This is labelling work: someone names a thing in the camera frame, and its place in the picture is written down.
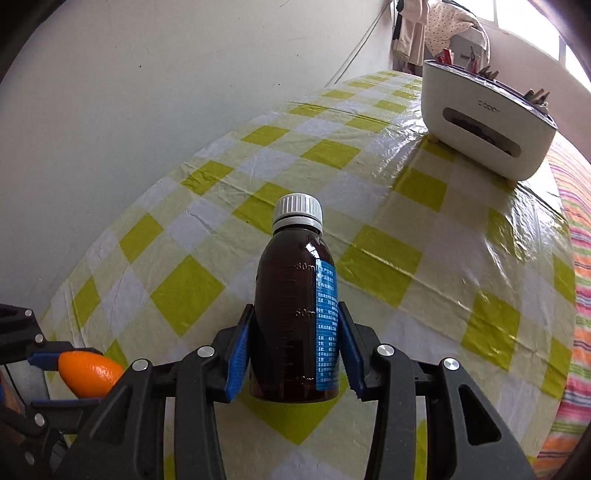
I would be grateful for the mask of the orange tangerine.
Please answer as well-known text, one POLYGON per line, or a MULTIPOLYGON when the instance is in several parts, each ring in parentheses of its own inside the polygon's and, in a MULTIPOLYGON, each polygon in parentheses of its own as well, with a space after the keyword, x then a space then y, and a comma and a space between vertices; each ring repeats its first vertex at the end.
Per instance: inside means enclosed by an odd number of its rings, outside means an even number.
POLYGON ((68 351, 58 357, 58 373, 78 398, 104 398, 124 369, 114 360, 89 351, 68 351))

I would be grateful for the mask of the brown medicine bottle white cap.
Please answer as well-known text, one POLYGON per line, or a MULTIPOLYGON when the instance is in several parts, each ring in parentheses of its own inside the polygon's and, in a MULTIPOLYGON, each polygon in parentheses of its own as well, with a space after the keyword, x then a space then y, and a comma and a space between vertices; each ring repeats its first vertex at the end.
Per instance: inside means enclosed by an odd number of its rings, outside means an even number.
POLYGON ((315 197, 277 201, 249 331, 250 392, 260 400, 318 403, 339 394, 338 282, 323 227, 315 197))

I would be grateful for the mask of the yellow checkered plastic tablecloth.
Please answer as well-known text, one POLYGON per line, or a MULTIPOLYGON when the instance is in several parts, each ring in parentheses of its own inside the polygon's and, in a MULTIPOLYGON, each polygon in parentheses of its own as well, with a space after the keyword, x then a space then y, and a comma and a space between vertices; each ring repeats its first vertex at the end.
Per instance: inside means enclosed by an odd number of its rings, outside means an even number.
POLYGON ((548 167, 516 186, 425 139, 417 77, 381 72, 261 115, 139 197, 41 319, 128 365, 176 361, 252 302, 281 196, 324 211, 339 296, 411 358, 452 356, 528 456, 570 366, 575 275, 548 167))

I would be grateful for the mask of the white desktop organizer box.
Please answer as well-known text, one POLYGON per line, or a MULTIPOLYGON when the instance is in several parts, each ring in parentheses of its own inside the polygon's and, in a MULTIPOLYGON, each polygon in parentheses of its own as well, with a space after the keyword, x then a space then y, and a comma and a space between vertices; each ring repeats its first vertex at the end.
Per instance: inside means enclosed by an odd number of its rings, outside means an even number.
POLYGON ((456 65, 423 65, 421 109, 429 133, 513 181, 532 177, 558 127, 511 87, 456 65))

